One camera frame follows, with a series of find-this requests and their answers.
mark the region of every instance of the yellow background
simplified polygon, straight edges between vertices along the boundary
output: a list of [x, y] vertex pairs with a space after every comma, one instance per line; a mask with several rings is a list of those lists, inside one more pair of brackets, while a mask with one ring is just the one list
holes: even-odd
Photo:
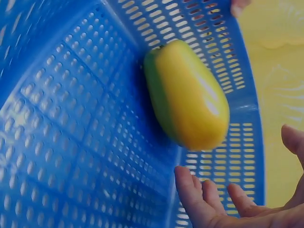
[[266, 204], [284, 205], [303, 171], [284, 148], [283, 124], [304, 129], [304, 1], [253, 0], [239, 18], [264, 128]]

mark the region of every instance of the hand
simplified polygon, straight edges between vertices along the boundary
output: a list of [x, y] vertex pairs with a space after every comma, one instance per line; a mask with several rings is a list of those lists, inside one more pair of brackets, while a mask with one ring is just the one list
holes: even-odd
[[[298, 156], [304, 168], [304, 132], [285, 125], [282, 127], [282, 140]], [[304, 227], [304, 176], [290, 201], [275, 209], [257, 206], [240, 186], [230, 184], [228, 192], [241, 216], [239, 219], [226, 214], [214, 182], [207, 180], [201, 184], [197, 177], [183, 167], [175, 169], [175, 178], [180, 200], [194, 228]]]
[[251, 4], [251, 0], [232, 0], [231, 13], [238, 18], [244, 8]]

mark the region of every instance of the papaya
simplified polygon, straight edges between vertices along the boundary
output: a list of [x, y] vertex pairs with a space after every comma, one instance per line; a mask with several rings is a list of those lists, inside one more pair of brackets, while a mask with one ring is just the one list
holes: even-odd
[[165, 133], [191, 151], [212, 150], [229, 127], [227, 98], [191, 47], [175, 40], [144, 58], [151, 103]]

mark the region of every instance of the perforated basket wall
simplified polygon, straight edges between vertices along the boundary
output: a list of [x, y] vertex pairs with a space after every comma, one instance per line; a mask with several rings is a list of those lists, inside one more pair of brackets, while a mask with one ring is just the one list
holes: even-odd
[[[261, 122], [229, 0], [1, 0], [0, 227], [190, 227], [173, 168], [264, 202]], [[141, 67], [185, 40], [227, 95], [231, 125], [214, 151], [161, 131]]]

